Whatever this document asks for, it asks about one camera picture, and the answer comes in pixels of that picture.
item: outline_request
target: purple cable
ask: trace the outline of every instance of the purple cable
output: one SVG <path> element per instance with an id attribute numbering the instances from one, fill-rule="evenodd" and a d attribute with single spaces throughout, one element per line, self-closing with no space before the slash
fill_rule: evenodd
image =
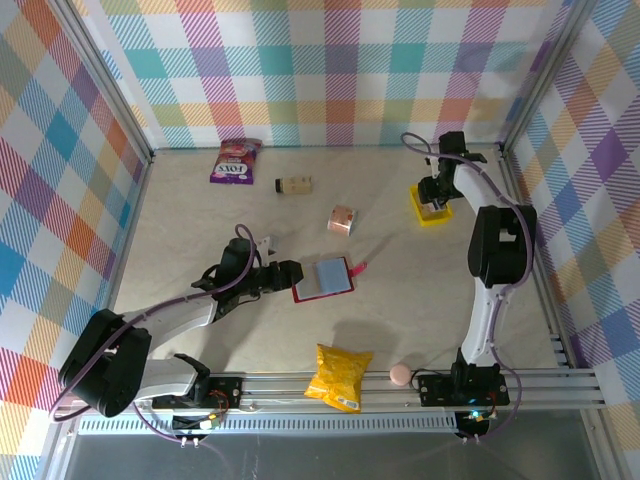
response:
<path id="1" fill-rule="evenodd" d="M 419 140 L 420 142 L 422 142 L 424 145 L 427 146 L 428 151 L 420 150 L 419 148 L 416 148 L 413 145 L 409 145 L 404 138 L 405 136 L 411 136 Z M 458 160 L 463 164 L 467 165 L 468 167 L 470 167 L 478 175 L 480 175 L 485 182 L 487 182 L 487 185 L 489 186 L 491 191 L 496 195 L 496 197 L 498 197 L 498 199 L 501 202 L 505 203 L 509 208 L 511 208 L 511 210 L 513 210 L 516 217 L 518 218 L 518 221 L 520 222 L 520 225 L 522 226 L 522 231 L 524 232 L 524 243 L 527 250 L 527 262 L 526 262 L 525 271 L 522 275 L 522 278 L 520 278 L 520 280 L 518 280 L 514 284 L 505 285 L 504 288 L 500 290 L 500 293 L 498 294 L 498 301 L 496 302 L 496 306 L 491 312 L 491 318 L 489 320 L 489 345 L 491 348 L 491 353 L 495 357 L 496 362 L 498 362 L 498 365 L 500 365 L 502 369 L 509 372 L 515 378 L 516 384 L 518 386 L 518 394 L 516 395 L 516 401 L 513 404 L 513 409 L 509 413 L 509 416 L 506 418 L 506 420 L 504 420 L 498 426 L 498 428 L 484 435 L 484 438 L 487 438 L 495 435 L 496 433 L 502 431 L 505 427 L 507 427 L 515 418 L 516 414 L 518 413 L 518 409 L 520 408 L 520 404 L 522 403 L 522 379 L 520 378 L 520 375 L 518 375 L 518 373 L 513 368 L 509 367 L 506 363 L 504 363 L 500 358 L 500 356 L 498 355 L 498 352 L 495 347 L 495 330 L 496 330 L 496 323 L 498 322 L 498 313 L 500 312 L 500 308 L 502 307 L 503 299 L 511 290 L 514 290 L 522 286 L 527 281 L 527 279 L 529 278 L 529 275 L 531 274 L 531 270 L 533 268 L 533 244 L 531 243 L 531 235 L 529 232 L 529 227 L 527 227 L 527 223 L 525 221 L 524 215 L 522 215 L 522 212 L 520 211 L 520 209 L 500 191 L 498 186 L 493 182 L 493 180 L 491 180 L 491 177 L 489 177 L 489 175 L 481 167 L 476 165 L 474 162 L 458 155 L 450 155 L 446 153 L 433 153 L 431 152 L 431 146 L 429 145 L 429 143 L 424 138 L 420 137 L 419 135 L 416 135 L 415 133 L 405 132 L 400 136 L 400 140 L 405 145 L 405 147 L 407 147 L 412 152 L 416 152 L 421 155 L 426 155 L 427 157 L 450 158 L 452 160 Z"/>
<path id="2" fill-rule="evenodd" d="M 79 410 L 76 410 L 75 412 L 71 412 L 71 413 L 69 413 L 67 415 L 62 415 L 60 417 L 56 417 L 56 412 L 58 411 L 58 408 L 60 408 L 60 405 L 62 404 L 62 401 L 65 399 L 65 397 L 67 395 L 69 395 L 69 393 L 71 393 L 71 390 L 73 390 L 74 388 L 76 388 L 78 386 L 78 384 L 82 381 L 84 376 L 89 372 L 89 370 L 91 370 L 91 368 L 100 359 L 102 354 L 109 348 L 109 346 L 113 345 L 113 343 L 118 338 L 120 338 L 120 336 L 124 332 L 126 332 L 129 328 L 131 328 L 134 325 L 144 321 L 147 317 L 150 317 L 154 313 L 157 313 L 160 310 L 164 310 L 167 307 L 171 307 L 173 305 L 177 305 L 178 303 L 188 302 L 189 300 L 194 300 L 196 298 L 201 298 L 201 297 L 207 297 L 207 296 L 210 296 L 210 295 L 214 295 L 216 293 L 220 293 L 220 292 L 224 292 L 226 290 L 229 290 L 230 288 L 235 287 L 238 283 L 240 283 L 242 281 L 242 279 L 244 277 L 247 276 L 247 274 L 249 273 L 249 270 L 251 270 L 251 267 L 253 266 L 253 261 L 254 261 L 255 256 L 256 256 L 256 244 L 253 241 L 253 235 L 251 234 L 251 231 L 245 225 L 243 225 L 241 223 L 236 225 L 236 228 L 235 228 L 236 235 L 238 237 L 240 237 L 240 238 L 244 238 L 244 237 L 242 237 L 242 235 L 240 235 L 240 230 L 241 229 L 244 230 L 245 233 L 247 234 L 247 236 L 249 237 L 248 240 L 249 240 L 249 244 L 250 244 L 250 251 L 249 251 L 249 260 L 247 261 L 247 264 L 245 265 L 244 270 L 242 270 L 242 273 L 240 273 L 240 275 L 238 275 L 238 278 L 236 278 L 235 280 L 229 282 L 228 284 L 226 284 L 226 285 L 224 285 L 222 287 L 214 288 L 213 290 L 210 290 L 208 292 L 192 293 L 191 295 L 187 295 L 185 297 L 172 298 L 171 300 L 167 300 L 165 302 L 159 303 L 158 305 L 155 305 L 155 306 L 149 308 L 145 312 L 143 312 L 143 313 L 137 315 L 136 317 L 134 317 L 133 320 L 130 320 L 127 323 L 125 323 L 123 326 L 121 326 L 118 330 L 116 330 L 102 344 L 102 346 L 96 351 L 96 353 L 93 354 L 93 356 L 80 369 L 80 371 L 73 378 L 73 380 L 71 380 L 71 382 L 69 382 L 69 385 L 67 385 L 64 388 L 64 390 L 62 390 L 62 392 L 60 392 L 60 395 L 58 395 L 58 398 L 56 398 L 55 402 L 53 402 L 53 405 L 51 406 L 51 409 L 49 410 L 49 419 L 52 422 L 59 423 L 59 422 L 65 422 L 67 420 L 71 420 L 72 418 L 75 418 L 78 415 L 81 415 L 82 413 L 86 412 L 87 410 L 89 410 L 91 408 L 89 405 L 87 405 L 85 407 L 80 408 Z"/>

